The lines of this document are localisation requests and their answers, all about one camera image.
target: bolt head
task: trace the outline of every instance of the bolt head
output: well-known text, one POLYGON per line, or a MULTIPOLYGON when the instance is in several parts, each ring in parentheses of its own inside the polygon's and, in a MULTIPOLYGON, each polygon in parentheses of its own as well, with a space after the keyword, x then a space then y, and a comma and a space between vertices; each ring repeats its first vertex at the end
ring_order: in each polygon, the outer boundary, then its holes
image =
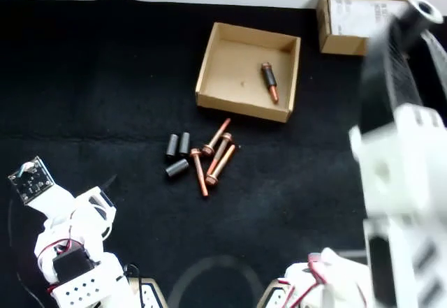
POLYGON ((203 145, 202 147, 202 153, 205 156, 212 156, 214 154, 214 149, 210 147, 208 144, 203 145))
POLYGON ((205 179, 205 182, 209 186, 215 186, 215 185, 217 185, 218 179, 213 174, 207 174, 207 178, 205 179))
POLYGON ((194 149, 191 149, 189 156, 200 156, 200 153, 202 153, 202 152, 200 152, 199 149, 194 148, 194 149))
POLYGON ((223 138, 223 139, 227 139, 229 142, 233 141, 233 137, 232 137, 231 133, 229 133, 229 132, 225 132, 225 133, 222 135, 222 138, 223 138))

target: black cylinder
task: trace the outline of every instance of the black cylinder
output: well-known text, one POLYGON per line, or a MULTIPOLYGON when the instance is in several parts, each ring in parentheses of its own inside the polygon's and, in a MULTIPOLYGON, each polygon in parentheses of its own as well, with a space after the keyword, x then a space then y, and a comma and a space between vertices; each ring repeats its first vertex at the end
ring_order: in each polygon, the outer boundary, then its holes
POLYGON ((420 34, 433 24, 441 24, 439 10, 426 0, 408 0, 405 11, 398 17, 403 52, 408 52, 420 38, 420 34))
POLYGON ((180 174, 181 172, 187 170, 188 167, 189 167, 188 161, 186 159, 181 159, 181 160, 177 161, 176 163, 173 163, 168 168, 166 168, 166 174, 169 177, 174 177, 174 176, 180 174))
POLYGON ((189 143, 190 143, 189 132, 183 132, 180 138, 179 154, 180 156, 189 155, 189 143))
POLYGON ((274 78, 273 71, 272 71, 272 65, 270 65, 269 62, 265 62, 261 66, 261 70, 263 72, 263 77, 265 81, 265 85, 267 88, 270 88, 271 86, 277 86, 277 81, 274 78))
POLYGON ((179 143, 179 136, 175 135, 174 133, 170 135, 168 148, 166 149, 166 156, 168 158, 173 158, 175 156, 178 143, 179 143))

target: circuit board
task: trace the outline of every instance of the circuit board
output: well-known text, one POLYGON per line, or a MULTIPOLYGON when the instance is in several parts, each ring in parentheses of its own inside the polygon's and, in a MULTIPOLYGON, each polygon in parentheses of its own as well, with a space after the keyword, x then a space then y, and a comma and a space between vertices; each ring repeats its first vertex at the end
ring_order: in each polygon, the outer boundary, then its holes
POLYGON ((37 156, 24 163, 19 170, 8 177, 24 204, 27 204, 54 185, 42 160, 37 156))

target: black fabric surface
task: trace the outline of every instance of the black fabric surface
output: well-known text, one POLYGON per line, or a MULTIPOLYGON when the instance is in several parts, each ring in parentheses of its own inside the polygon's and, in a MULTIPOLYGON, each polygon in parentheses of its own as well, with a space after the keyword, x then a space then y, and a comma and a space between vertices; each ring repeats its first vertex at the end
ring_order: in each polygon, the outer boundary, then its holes
MULTIPOLYGON (((347 136, 357 122, 361 58, 320 54, 314 10, 0 0, 0 13, 2 306, 38 307, 16 270, 54 306, 33 255, 43 216, 23 207, 6 181, 35 155, 74 195, 117 175, 105 249, 137 263, 171 302, 183 291, 171 293, 177 280, 208 258, 181 307, 253 307, 307 253, 363 248, 360 176, 347 136), (214 21, 302 37, 287 124, 196 107, 214 21), (228 116, 242 147, 210 199, 201 199, 192 169, 168 182, 170 133, 188 131, 201 146, 228 116)), ((445 27, 434 32, 447 41, 445 27)))

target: gray curved line on carpet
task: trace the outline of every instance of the gray curved line on carpet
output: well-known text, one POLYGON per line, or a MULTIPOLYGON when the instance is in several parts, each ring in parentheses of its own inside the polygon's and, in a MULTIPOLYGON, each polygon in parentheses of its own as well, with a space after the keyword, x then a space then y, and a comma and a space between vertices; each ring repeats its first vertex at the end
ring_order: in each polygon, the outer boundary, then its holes
POLYGON ((263 293, 263 285, 253 269, 235 257, 215 256, 198 261, 188 268, 186 272, 177 280, 168 298, 169 308, 178 308, 183 293, 189 284, 200 274, 209 271, 214 267, 229 267, 233 268, 234 270, 238 270, 250 285, 253 301, 256 302, 261 297, 263 293))

